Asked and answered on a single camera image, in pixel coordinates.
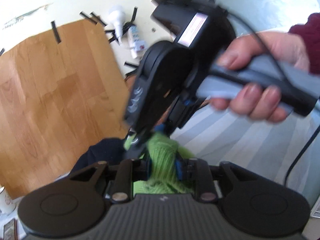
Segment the power cord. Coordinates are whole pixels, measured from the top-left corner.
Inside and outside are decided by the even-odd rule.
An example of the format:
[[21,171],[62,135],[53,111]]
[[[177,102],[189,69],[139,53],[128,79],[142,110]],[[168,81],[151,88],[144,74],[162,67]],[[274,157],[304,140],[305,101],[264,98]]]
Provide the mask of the power cord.
[[[230,16],[232,16],[233,18],[235,18],[237,21],[239,21],[242,25],[244,25],[246,28],[248,28],[250,30],[250,32],[252,33],[252,35],[257,39],[257,41],[260,43],[262,49],[264,51],[267,52],[267,54],[270,56],[271,60],[273,61],[274,65],[276,66],[276,68],[278,69],[278,71],[282,74],[283,76],[283,81],[286,82],[290,87],[292,87],[293,89],[296,90],[297,93],[300,92],[300,90],[296,89],[291,82],[289,81],[288,77],[286,76],[285,72],[283,71],[283,69],[281,68],[281,66],[279,65],[278,61],[275,59],[275,57],[272,55],[271,51],[269,50],[269,48],[266,46],[266,44],[264,43],[264,41],[261,39],[261,37],[256,33],[256,31],[246,22],[244,21],[241,17],[239,17],[238,15],[234,14],[234,13],[230,13],[228,12],[228,14]],[[301,97],[300,94],[296,95],[298,98],[303,99],[303,97]],[[320,103],[319,101],[317,102],[316,106],[315,106],[315,110],[318,111],[320,113]],[[315,130],[315,132],[312,134],[312,136],[310,137],[310,139],[308,140],[308,142],[304,145],[304,147],[302,148],[302,150],[299,152],[299,154],[297,155],[297,157],[294,159],[294,161],[291,163],[289,169],[287,170],[287,173],[284,177],[284,186],[288,186],[288,177],[290,176],[291,171],[293,170],[293,168],[295,167],[295,165],[297,164],[297,162],[300,160],[300,158],[302,157],[302,155],[306,152],[306,150],[309,148],[309,146],[311,145],[311,143],[314,141],[314,139],[317,137],[317,135],[320,132],[320,125],[318,126],[318,128]]]

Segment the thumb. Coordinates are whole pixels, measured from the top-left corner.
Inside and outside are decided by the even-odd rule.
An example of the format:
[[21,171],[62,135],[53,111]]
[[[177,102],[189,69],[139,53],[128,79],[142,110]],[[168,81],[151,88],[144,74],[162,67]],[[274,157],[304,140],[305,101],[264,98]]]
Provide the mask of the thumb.
[[260,53],[262,53],[261,46],[251,35],[246,35],[233,40],[216,63],[236,70],[248,65],[252,56]]
[[227,49],[217,60],[217,65],[229,68],[239,56],[235,50]]

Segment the wooden board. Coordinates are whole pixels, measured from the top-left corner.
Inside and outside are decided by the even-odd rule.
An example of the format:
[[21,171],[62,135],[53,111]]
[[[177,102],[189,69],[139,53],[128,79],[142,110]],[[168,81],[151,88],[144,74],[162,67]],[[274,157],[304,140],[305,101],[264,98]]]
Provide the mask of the wooden board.
[[81,20],[0,57],[0,184],[16,198],[69,171],[90,145],[123,138],[128,89],[101,25]]

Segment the screw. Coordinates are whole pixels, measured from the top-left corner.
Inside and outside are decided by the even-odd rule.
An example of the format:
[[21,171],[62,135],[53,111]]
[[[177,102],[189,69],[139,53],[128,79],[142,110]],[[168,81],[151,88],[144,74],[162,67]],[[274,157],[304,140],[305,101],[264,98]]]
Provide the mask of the screw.
[[202,201],[205,201],[205,202],[213,202],[217,200],[217,195],[215,193],[206,192],[206,193],[202,193],[200,198]]
[[116,202],[125,201],[128,199],[128,195],[124,192],[117,192],[112,195],[112,200]]

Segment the round black pad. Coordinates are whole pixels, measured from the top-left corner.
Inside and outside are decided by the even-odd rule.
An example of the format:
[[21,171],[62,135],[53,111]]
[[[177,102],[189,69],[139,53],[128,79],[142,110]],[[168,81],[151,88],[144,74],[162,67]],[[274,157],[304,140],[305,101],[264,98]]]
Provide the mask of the round black pad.
[[74,236],[96,225],[105,213],[103,198],[88,182],[63,179],[25,196],[18,216],[27,233]]
[[220,203],[227,220],[239,230],[260,237],[301,232],[310,214],[306,199],[256,176],[255,180],[247,181],[231,179],[233,188]]

